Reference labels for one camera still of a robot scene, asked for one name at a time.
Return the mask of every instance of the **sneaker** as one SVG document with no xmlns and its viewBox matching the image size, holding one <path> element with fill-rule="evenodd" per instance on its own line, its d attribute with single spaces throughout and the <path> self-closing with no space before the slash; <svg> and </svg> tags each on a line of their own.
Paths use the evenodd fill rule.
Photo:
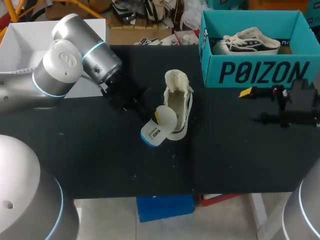
<svg viewBox="0 0 320 240">
<path fill-rule="evenodd" d="M 251 27 L 234 36 L 225 35 L 213 47 L 215 55 L 276 55 L 278 40 L 269 38 L 257 28 Z"/>
<path fill-rule="evenodd" d="M 177 141 L 187 134 L 194 91 L 189 86 L 187 75 L 180 70 L 169 70 L 165 73 L 164 78 L 166 83 L 163 94 L 164 105 L 171 108 L 177 117 L 176 127 L 167 139 Z"/>
</svg>

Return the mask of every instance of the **shoe insole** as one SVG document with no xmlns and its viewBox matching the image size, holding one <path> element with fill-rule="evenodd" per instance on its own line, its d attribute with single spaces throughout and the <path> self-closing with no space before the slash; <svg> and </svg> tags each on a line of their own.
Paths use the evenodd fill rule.
<svg viewBox="0 0 320 240">
<path fill-rule="evenodd" d="M 174 132 L 180 131 L 184 121 L 185 92 L 175 90 L 174 93 L 172 93 L 169 91 L 168 107 L 175 112 L 177 117 L 177 124 Z"/>
</svg>

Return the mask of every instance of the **black and white sneaker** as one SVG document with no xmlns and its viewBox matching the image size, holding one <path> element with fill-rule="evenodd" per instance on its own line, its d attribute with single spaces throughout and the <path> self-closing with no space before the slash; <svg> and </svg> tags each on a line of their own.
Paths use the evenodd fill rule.
<svg viewBox="0 0 320 240">
<path fill-rule="evenodd" d="M 278 40 L 263 35 L 257 27 L 251 27 L 234 36 L 225 35 L 212 51 L 214 55 L 276 55 L 279 47 Z"/>
</svg>

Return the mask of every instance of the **cardboard box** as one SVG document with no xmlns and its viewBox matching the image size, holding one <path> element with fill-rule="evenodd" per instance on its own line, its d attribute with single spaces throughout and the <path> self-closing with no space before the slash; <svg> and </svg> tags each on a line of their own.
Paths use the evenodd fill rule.
<svg viewBox="0 0 320 240">
<path fill-rule="evenodd" d="M 240 4 L 243 4 L 246 0 L 208 0 L 208 5 L 214 10 L 229 10 Z"/>
<path fill-rule="evenodd" d="M 212 54 L 210 42 L 250 27 L 289 45 L 292 54 Z M 320 66 L 320 45 L 300 11 L 204 11 L 198 46 L 208 88 L 290 87 L 296 78 L 311 83 Z"/>
<path fill-rule="evenodd" d="M 162 40 L 172 35 L 170 29 L 118 29 L 110 28 L 110 45 L 133 45 L 142 38 Z"/>
<path fill-rule="evenodd" d="M 249 0 L 249 10 L 297 11 L 305 13 L 309 0 Z"/>
<path fill-rule="evenodd" d="M 80 3 L 89 7 L 88 0 L 79 0 Z M 89 13 L 72 2 L 66 2 L 65 5 L 60 2 L 54 2 L 53 5 L 45 8 L 45 17 L 48 20 L 59 20 L 69 14 L 78 14 L 82 18 L 87 18 Z"/>
<path fill-rule="evenodd" d="M 89 0 L 90 8 L 97 14 L 105 12 L 111 4 L 112 0 Z"/>
<path fill-rule="evenodd" d="M 104 19 L 85 20 L 106 41 Z M 35 68 L 54 42 L 51 32 L 58 21 L 11 23 L 0 45 L 0 72 Z M 91 82 L 80 78 L 66 98 L 102 96 Z"/>
</svg>

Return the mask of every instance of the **white shoelace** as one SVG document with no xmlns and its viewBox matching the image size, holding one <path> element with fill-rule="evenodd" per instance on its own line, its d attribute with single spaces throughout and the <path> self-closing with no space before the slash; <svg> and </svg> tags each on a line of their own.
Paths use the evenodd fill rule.
<svg viewBox="0 0 320 240">
<path fill-rule="evenodd" d="M 245 41 L 245 40 L 242 40 L 238 37 L 238 34 L 234 35 L 234 36 L 228 36 L 228 35 L 225 35 L 223 36 L 223 39 L 224 40 L 229 40 L 229 41 L 226 41 L 225 43 L 228 44 L 228 45 L 236 45 L 236 46 L 239 46 L 239 45 L 247 45 L 248 43 Z"/>
</svg>

